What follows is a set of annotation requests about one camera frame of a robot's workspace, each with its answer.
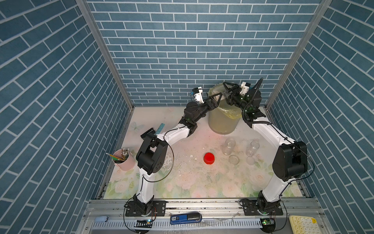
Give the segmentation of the clear rice jar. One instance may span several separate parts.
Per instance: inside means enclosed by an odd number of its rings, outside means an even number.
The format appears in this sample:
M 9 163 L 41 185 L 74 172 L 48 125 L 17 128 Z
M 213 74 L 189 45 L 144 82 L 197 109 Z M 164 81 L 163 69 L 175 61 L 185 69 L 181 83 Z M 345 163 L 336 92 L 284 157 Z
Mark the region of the clear rice jar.
M 222 146 L 222 153 L 224 155 L 231 155 L 236 145 L 236 141 L 233 138 L 227 138 Z

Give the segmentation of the red jar lid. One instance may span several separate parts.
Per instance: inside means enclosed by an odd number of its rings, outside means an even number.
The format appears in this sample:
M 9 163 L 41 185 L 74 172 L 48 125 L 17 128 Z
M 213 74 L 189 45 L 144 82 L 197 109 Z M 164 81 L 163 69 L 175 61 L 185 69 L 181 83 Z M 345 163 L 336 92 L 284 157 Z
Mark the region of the red jar lid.
M 212 153 L 206 153 L 204 155 L 205 164 L 212 165 L 215 162 L 215 156 Z

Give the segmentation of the white lidded rice jar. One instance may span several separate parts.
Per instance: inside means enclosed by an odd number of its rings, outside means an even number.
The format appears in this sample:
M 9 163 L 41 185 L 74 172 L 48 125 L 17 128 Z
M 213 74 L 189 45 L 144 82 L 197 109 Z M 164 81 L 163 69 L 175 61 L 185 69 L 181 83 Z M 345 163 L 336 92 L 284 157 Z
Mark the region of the white lidded rice jar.
M 257 153 L 259 148 L 260 148 L 259 142 L 254 140 L 247 145 L 245 153 L 248 157 L 252 157 Z

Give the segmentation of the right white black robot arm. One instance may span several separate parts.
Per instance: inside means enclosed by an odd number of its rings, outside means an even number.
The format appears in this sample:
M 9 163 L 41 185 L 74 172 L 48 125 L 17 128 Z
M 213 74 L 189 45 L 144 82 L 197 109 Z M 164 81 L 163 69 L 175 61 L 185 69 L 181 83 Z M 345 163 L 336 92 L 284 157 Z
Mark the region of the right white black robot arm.
M 235 84 L 223 82 L 226 90 L 226 102 L 242 111 L 243 121 L 260 133 L 277 151 L 272 163 L 273 176 L 268 185 L 259 192 L 257 209 L 260 213 L 269 213 L 279 207 L 280 199 L 293 181 L 301 179 L 308 170 L 307 146 L 284 135 L 260 110 L 262 101 L 260 86 L 263 79 L 251 87 L 246 82 Z

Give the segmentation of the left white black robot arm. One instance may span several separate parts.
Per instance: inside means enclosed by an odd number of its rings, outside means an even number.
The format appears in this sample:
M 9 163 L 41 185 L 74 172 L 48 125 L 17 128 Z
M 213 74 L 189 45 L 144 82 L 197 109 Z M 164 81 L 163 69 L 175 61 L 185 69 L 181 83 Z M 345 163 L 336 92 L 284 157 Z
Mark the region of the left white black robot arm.
M 138 192 L 133 196 L 136 208 L 143 215 L 150 212 L 153 204 L 153 186 L 161 181 L 155 180 L 156 173 L 164 165 L 166 153 L 178 141 L 189 137 L 197 129 L 197 122 L 220 104 L 223 94 L 217 93 L 202 99 L 201 93 L 187 104 L 184 115 L 172 129 L 156 134 L 151 128 L 141 135 L 143 143 L 136 155 L 140 172 Z

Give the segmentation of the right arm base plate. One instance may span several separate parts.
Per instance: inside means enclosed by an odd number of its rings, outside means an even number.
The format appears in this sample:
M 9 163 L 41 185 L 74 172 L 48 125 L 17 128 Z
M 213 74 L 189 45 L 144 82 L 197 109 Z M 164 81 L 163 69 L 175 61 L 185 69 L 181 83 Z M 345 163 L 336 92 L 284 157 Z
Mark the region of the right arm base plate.
M 245 216 L 283 215 L 280 201 L 267 202 L 261 199 L 241 199 L 239 200 L 239 204 L 242 206 Z

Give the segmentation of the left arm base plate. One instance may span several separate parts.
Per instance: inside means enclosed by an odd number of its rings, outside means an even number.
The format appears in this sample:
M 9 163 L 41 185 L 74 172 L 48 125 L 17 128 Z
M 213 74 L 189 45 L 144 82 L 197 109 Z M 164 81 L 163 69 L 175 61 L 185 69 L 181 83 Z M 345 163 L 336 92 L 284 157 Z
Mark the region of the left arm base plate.
M 127 203 L 125 216 L 126 217 L 137 217 L 137 216 L 165 216 L 166 211 L 165 200 L 151 200 L 148 203 L 142 203 L 138 200 L 129 201 Z

